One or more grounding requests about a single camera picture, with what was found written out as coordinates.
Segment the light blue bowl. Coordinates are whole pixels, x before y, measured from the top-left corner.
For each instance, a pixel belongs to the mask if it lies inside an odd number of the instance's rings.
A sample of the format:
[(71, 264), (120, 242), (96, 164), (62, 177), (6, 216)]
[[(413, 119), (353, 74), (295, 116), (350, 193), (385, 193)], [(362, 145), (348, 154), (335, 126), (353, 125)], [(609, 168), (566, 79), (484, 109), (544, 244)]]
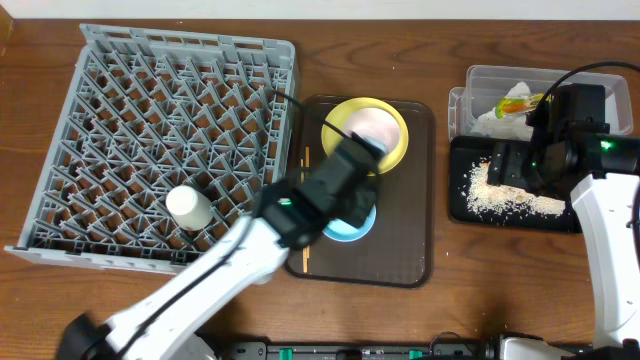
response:
[(353, 227), (340, 219), (332, 220), (323, 229), (323, 234), (329, 239), (341, 243), (357, 241), (368, 234), (372, 229), (376, 220), (376, 215), (377, 209), (376, 206), (373, 206), (371, 212), (365, 219), (365, 222), (360, 227)]

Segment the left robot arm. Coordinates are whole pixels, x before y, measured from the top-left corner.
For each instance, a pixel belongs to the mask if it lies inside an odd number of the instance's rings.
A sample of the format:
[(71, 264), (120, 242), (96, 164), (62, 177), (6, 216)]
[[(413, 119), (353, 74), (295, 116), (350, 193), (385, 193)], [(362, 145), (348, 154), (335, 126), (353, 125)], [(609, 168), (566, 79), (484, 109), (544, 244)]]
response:
[(58, 359), (206, 359), (196, 331), (245, 288), (268, 281), (335, 218), (360, 225), (379, 189), (389, 149), (371, 135), (343, 136), (310, 174), (288, 175), (259, 193), (204, 255), (150, 296), (96, 325), (88, 314), (63, 331)]

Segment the white bowl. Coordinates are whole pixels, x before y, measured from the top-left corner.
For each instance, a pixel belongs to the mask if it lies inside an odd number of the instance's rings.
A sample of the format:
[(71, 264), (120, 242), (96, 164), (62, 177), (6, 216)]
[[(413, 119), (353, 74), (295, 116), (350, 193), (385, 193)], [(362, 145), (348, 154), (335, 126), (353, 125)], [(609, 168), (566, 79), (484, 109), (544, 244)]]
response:
[(379, 108), (362, 108), (353, 112), (343, 126), (346, 135), (356, 134), (363, 140), (390, 154), (399, 144), (400, 126), (387, 111)]

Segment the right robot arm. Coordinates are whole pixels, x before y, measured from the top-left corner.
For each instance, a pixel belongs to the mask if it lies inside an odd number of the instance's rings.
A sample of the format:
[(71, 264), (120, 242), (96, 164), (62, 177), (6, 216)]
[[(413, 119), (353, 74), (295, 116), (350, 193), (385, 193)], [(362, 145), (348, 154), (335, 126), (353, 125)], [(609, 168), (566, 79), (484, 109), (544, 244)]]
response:
[(639, 141), (613, 135), (601, 85), (557, 83), (529, 115), (528, 142), (499, 142), (491, 185), (570, 203), (584, 235), (595, 307), (586, 359), (639, 356)]

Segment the white cup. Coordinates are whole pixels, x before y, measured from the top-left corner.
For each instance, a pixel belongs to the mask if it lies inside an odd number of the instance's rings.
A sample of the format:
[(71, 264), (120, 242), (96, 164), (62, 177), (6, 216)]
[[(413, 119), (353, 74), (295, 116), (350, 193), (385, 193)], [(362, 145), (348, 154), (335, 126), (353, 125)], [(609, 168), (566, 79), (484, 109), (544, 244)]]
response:
[(213, 219), (212, 202), (187, 185), (170, 190), (165, 204), (177, 225), (184, 230), (201, 230)]

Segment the white napkin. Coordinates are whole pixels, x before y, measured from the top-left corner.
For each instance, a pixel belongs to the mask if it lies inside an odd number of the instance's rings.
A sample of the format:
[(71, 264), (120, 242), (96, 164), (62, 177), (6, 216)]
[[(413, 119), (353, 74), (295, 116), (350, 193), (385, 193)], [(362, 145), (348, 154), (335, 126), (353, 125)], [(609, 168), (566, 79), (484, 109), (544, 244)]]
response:
[[(525, 82), (519, 82), (509, 90), (505, 97), (517, 98), (528, 95), (533, 95), (529, 86)], [(529, 112), (498, 119), (495, 116), (496, 106), (478, 117), (470, 133), (474, 136), (529, 141), (533, 133), (533, 128), (526, 124)]]

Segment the green snack wrapper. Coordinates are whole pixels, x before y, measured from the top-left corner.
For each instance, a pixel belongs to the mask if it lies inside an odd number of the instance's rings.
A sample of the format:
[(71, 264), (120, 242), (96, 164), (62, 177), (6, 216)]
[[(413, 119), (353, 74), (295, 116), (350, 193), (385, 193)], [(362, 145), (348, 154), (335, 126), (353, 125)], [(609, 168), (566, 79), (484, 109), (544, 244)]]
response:
[(533, 94), (517, 98), (505, 97), (498, 102), (495, 109), (495, 116), (498, 119), (502, 119), (531, 112), (536, 109), (542, 98), (542, 94)]

